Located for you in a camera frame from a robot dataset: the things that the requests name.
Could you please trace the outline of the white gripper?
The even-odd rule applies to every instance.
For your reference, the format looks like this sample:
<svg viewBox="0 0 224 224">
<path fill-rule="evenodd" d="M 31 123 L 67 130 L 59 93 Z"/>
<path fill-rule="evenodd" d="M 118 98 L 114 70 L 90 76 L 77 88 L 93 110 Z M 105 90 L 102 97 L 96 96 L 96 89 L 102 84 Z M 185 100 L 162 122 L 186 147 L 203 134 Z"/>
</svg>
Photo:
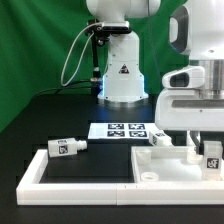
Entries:
<svg viewBox="0 0 224 224">
<path fill-rule="evenodd" d="M 196 90 L 164 89 L 157 99 L 155 125 L 161 130 L 191 131 L 199 154 L 199 131 L 224 132 L 224 100 L 200 99 Z"/>
</svg>

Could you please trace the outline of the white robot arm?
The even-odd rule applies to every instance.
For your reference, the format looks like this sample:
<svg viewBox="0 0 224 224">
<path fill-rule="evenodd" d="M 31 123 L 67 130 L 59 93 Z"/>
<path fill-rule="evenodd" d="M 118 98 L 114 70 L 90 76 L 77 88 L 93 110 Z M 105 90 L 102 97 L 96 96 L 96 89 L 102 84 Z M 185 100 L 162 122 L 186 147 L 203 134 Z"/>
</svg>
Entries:
<svg viewBox="0 0 224 224">
<path fill-rule="evenodd" d="M 122 43 L 134 34 L 127 17 L 150 16 L 160 0 L 147 0 L 137 9 L 115 0 L 87 0 L 98 22 L 95 29 L 109 36 L 108 69 L 98 99 L 105 103 L 134 103 L 147 94 L 138 76 L 137 48 L 125 52 Z M 205 151 L 202 132 L 224 131 L 224 0 L 187 0 L 169 18 L 169 44 L 188 57 L 188 65 L 162 77 L 155 125 L 161 130 L 187 131 L 196 151 Z"/>
</svg>

